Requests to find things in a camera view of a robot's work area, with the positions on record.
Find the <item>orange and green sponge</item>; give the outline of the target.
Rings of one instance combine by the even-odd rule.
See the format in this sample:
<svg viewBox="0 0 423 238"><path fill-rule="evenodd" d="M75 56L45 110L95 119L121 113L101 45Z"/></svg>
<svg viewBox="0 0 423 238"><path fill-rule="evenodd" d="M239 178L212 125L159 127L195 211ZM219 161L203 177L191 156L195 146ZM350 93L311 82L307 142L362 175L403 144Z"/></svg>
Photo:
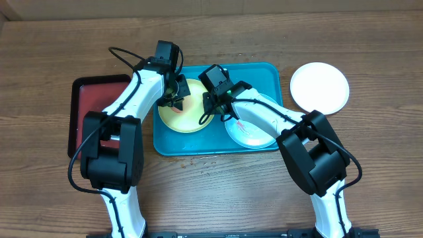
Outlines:
<svg viewBox="0 0 423 238"><path fill-rule="evenodd" d="M178 109L177 107L173 106L171 108L172 111L174 111L175 113L181 113L182 111L180 109Z"/></svg>

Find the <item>green plastic plate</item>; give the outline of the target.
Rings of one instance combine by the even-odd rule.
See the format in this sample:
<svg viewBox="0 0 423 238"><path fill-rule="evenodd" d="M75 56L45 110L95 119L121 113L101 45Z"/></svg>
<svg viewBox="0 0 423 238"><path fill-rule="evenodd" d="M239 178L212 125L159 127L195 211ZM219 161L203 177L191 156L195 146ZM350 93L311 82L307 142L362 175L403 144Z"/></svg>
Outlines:
<svg viewBox="0 0 423 238"><path fill-rule="evenodd" d="M184 97L182 101L182 111L177 112L170 107L158 107L161 120L170 129L181 133L192 133L206 127L213 116L200 125L200 117L204 114L203 93L206 88L199 80L187 79L190 95Z"/></svg>

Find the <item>light blue plastic plate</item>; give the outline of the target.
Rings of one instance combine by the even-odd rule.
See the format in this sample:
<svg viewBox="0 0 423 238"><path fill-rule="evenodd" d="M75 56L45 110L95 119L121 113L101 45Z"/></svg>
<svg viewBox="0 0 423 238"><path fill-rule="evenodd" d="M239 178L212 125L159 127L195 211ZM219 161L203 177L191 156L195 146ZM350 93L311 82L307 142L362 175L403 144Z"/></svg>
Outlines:
<svg viewBox="0 0 423 238"><path fill-rule="evenodd" d="M223 117L224 126L229 137L237 144L247 149L272 149L276 140L254 124L231 118Z"/></svg>

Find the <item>white plastic plate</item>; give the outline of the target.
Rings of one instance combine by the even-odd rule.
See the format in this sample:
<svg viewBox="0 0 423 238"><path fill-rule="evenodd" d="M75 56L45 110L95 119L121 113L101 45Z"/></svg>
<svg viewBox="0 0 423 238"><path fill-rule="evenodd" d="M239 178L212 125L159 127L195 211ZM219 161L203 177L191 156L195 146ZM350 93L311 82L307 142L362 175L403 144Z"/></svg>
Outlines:
<svg viewBox="0 0 423 238"><path fill-rule="evenodd" d="M317 110L324 115L340 111L350 96L345 75L323 62L311 62L299 67L291 76L289 89L300 108L307 112Z"/></svg>

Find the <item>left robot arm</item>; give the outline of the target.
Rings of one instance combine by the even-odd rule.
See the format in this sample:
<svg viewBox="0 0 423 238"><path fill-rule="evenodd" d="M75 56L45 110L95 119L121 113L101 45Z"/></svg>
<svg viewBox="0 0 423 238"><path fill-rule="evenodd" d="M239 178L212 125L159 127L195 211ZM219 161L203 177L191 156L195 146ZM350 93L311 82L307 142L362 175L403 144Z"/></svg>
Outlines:
<svg viewBox="0 0 423 238"><path fill-rule="evenodd" d="M190 95L182 50L160 40L154 56L141 58L123 93L102 112L86 113L80 158L81 176L91 183L90 194L102 196L112 223L109 237L145 237L136 186L143 170L141 124L154 104L182 110Z"/></svg>

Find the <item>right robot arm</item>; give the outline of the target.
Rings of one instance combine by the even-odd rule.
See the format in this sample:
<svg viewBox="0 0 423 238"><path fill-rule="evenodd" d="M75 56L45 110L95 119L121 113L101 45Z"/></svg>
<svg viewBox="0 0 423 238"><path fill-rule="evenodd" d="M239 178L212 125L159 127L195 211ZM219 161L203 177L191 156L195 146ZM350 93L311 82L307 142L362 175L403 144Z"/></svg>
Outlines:
<svg viewBox="0 0 423 238"><path fill-rule="evenodd" d="M212 65L198 76L208 92L204 114L249 122L272 136L294 183L310 195L320 237L351 237L343 186L350 159L325 115L288 110L264 98L252 85L232 82L229 72Z"/></svg>

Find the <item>teal plastic tray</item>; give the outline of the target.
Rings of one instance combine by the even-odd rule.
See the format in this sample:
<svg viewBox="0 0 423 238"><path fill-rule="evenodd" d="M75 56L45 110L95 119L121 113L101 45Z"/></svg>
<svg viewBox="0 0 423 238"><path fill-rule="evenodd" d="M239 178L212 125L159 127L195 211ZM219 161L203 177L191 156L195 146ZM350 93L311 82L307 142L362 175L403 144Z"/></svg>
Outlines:
<svg viewBox="0 0 423 238"><path fill-rule="evenodd" d="M270 63L223 64L229 71L232 82L245 81L277 104L283 105L278 70ZM243 147L233 141L220 117L201 130L192 133L176 132L160 119L159 107L153 107L153 145L158 153L165 156L207 155L223 153L250 153L256 149Z"/></svg>

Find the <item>red and black tray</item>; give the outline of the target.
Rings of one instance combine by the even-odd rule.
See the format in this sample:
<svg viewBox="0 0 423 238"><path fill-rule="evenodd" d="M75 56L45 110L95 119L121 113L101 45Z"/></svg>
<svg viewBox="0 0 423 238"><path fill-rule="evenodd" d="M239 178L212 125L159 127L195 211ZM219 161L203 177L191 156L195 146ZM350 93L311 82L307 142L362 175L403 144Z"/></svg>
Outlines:
<svg viewBox="0 0 423 238"><path fill-rule="evenodd" d="M72 158L82 142L83 119L88 111L102 112L129 85L126 74L82 77L72 84L67 154Z"/></svg>

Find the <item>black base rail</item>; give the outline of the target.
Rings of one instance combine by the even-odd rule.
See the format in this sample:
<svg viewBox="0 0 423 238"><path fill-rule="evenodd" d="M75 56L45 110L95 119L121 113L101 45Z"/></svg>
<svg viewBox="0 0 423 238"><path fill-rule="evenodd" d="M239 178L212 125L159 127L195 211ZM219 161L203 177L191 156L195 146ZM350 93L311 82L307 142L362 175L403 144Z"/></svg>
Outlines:
<svg viewBox="0 0 423 238"><path fill-rule="evenodd" d="M351 228L349 237L353 238L380 238L378 229ZM111 238L106 235L87 235L87 238ZM177 233L177 232L147 232L143 237L148 238L317 238L319 235L313 229L289 229L284 232L247 232L247 233Z"/></svg>

